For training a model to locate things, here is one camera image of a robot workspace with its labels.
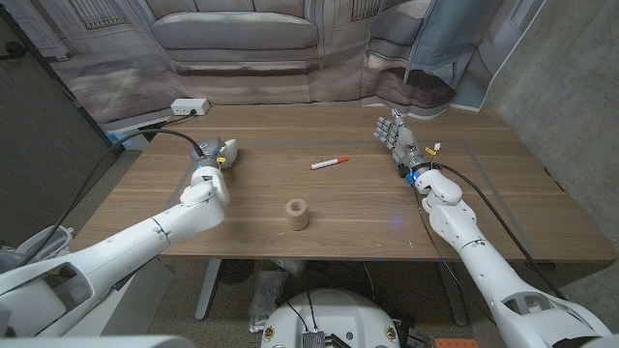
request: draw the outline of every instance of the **printed backdrop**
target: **printed backdrop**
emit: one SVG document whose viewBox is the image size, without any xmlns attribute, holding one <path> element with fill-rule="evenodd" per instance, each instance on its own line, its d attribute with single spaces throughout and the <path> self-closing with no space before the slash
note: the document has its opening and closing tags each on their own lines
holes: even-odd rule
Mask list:
<svg viewBox="0 0 619 348">
<path fill-rule="evenodd" d="M 5 3 L 100 124 L 177 98 L 432 109 L 455 93 L 422 71 L 403 80 L 429 0 Z"/>
</svg>

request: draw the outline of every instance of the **wooden table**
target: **wooden table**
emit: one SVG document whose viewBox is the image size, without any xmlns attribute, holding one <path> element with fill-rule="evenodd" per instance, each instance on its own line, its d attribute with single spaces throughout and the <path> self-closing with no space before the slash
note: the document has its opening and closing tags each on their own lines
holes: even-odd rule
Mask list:
<svg viewBox="0 0 619 348">
<path fill-rule="evenodd" d="M 399 178 L 391 153 L 373 136 L 386 107 L 213 107 L 206 116 L 170 127 L 196 140 L 240 141 L 224 179 L 231 202 L 217 228 L 170 246 L 165 256 L 354 260 L 437 259 L 417 213 L 415 194 Z M 554 262 L 608 262 L 610 243 L 549 177 L 516 134 L 490 109 L 450 109 L 430 121 L 406 119 L 436 161 L 476 183 L 534 258 Z M 187 141 L 159 134 L 72 244 L 77 250 L 178 202 L 191 176 Z M 310 164 L 350 161 L 310 171 Z M 463 189 L 487 238 L 509 260 L 524 260 L 481 198 Z M 303 198 L 309 226 L 291 230 L 284 206 Z M 438 236 L 443 254 L 457 254 Z"/>
</svg>

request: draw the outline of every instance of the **electrical outlet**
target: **electrical outlet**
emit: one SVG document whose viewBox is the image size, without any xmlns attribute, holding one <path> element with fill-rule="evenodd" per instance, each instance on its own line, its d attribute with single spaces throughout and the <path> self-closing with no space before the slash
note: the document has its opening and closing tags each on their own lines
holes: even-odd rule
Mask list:
<svg viewBox="0 0 619 348">
<path fill-rule="evenodd" d="M 195 110 L 196 115 L 204 115 L 211 105 L 204 98 L 196 99 L 177 99 L 170 106 L 172 112 L 177 116 L 187 116 L 192 110 Z"/>
</svg>

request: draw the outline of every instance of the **white marker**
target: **white marker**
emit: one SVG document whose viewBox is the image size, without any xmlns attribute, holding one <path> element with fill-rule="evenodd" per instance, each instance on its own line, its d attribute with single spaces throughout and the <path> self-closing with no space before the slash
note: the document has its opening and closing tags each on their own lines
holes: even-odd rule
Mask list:
<svg viewBox="0 0 619 348">
<path fill-rule="evenodd" d="M 343 161 L 347 161 L 347 160 L 348 160 L 348 157 L 339 158 L 339 159 L 329 159 L 329 160 L 325 160 L 325 161 L 317 163 L 317 164 L 312 164 L 309 167 L 309 169 L 310 170 L 319 169 L 319 168 L 322 168 L 322 167 L 326 167 L 327 165 L 338 164 L 338 163 L 342 163 Z"/>
</svg>

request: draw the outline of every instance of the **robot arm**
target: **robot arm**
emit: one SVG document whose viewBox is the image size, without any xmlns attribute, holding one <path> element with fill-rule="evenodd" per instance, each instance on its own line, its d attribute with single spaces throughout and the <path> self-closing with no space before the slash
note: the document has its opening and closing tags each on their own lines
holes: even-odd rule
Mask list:
<svg viewBox="0 0 619 348">
<path fill-rule="evenodd" d="M 11 312 L 9 327 L 16 336 L 66 333 L 115 284 L 122 286 L 169 245 L 223 221 L 222 207 L 230 198 L 219 163 L 223 154 L 228 165 L 236 158 L 236 141 L 223 144 L 217 137 L 200 148 L 205 156 L 191 153 L 197 169 L 180 204 L 84 250 L 0 275 L 0 309 Z"/>
<path fill-rule="evenodd" d="M 397 162 L 400 175 L 426 197 L 432 229 L 459 254 L 481 291 L 509 347 L 556 347 L 578 337 L 611 336 L 586 308 L 551 296 L 522 280 L 487 240 L 473 210 L 461 199 L 461 188 L 431 169 L 412 131 L 394 110 L 394 122 L 378 120 L 380 141 Z"/>
</svg>

